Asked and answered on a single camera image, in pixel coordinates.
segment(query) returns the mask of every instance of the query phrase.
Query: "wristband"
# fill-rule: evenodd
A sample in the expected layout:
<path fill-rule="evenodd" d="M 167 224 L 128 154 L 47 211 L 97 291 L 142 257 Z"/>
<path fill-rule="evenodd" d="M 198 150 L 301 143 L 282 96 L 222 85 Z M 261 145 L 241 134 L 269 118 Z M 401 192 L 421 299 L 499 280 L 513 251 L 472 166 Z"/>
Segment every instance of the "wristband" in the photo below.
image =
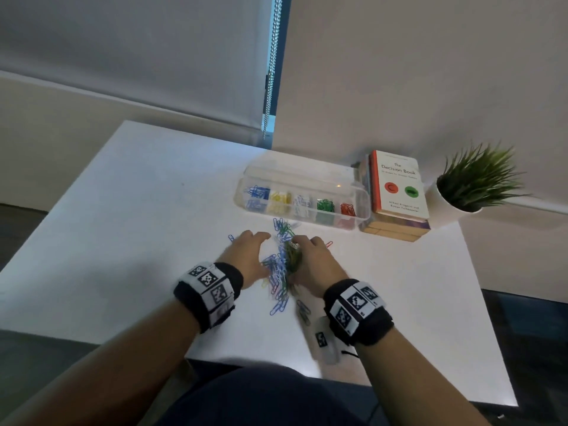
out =
<path fill-rule="evenodd" d="M 373 345 L 394 327 L 385 302 L 366 282 L 343 279 L 327 289 L 323 300 L 330 329 L 347 345 Z"/>
<path fill-rule="evenodd" d="M 202 262 L 180 277 L 174 296 L 193 313 L 204 333 L 231 315 L 242 287 L 243 275 L 235 266 Z"/>

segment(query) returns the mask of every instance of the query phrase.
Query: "white desk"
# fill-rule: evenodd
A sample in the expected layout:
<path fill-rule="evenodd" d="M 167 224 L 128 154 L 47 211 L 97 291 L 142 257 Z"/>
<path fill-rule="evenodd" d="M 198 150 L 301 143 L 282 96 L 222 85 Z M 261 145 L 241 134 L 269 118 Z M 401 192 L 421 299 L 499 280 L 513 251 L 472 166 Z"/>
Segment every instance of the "white desk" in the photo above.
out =
<path fill-rule="evenodd" d="M 103 343 L 171 298 L 178 276 L 212 260 L 229 234 L 274 233 L 272 217 L 233 203 L 256 158 L 352 177 L 348 167 L 125 122 L 0 274 L 0 327 Z M 469 400 L 516 405 L 458 224 L 405 243 L 302 223 L 297 233 L 333 241 L 352 276 L 371 282 L 396 326 Z M 275 250 L 269 240 L 264 257 Z M 312 377 L 293 302 L 258 283 L 231 319 L 201 337 L 191 358 L 269 361 Z"/>

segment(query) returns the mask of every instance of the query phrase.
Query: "green circle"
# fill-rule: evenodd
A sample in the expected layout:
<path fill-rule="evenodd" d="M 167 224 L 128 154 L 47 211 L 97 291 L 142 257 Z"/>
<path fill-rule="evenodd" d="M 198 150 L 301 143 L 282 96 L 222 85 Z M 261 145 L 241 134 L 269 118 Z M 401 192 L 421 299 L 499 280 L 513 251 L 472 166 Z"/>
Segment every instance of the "green circle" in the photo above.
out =
<path fill-rule="evenodd" d="M 408 194 L 410 197 L 417 198 L 418 197 L 418 190 L 414 187 L 406 187 L 404 192 Z"/>

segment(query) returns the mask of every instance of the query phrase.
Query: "red circle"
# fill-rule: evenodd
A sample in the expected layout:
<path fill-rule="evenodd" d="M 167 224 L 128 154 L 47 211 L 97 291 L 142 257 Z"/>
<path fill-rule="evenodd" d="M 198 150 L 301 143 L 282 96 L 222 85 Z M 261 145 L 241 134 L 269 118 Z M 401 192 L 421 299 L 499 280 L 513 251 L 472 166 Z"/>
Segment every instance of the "red circle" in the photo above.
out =
<path fill-rule="evenodd" d="M 389 193 L 396 194 L 398 193 L 398 186 L 396 184 L 393 184 L 392 182 L 387 182 L 385 184 L 385 190 L 387 190 Z"/>

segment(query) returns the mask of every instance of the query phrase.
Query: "potted plant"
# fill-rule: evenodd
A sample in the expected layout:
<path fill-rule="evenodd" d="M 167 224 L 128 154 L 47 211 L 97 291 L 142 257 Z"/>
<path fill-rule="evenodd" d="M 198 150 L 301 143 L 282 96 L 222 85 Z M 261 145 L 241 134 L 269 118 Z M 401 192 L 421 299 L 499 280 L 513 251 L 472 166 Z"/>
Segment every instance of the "potted plant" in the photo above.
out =
<path fill-rule="evenodd" d="M 438 228 L 476 214 L 484 207 L 503 204 L 523 187 L 521 173 L 511 162 L 513 148 L 499 149 L 480 144 L 446 157 L 444 172 L 426 192 L 430 227 Z"/>

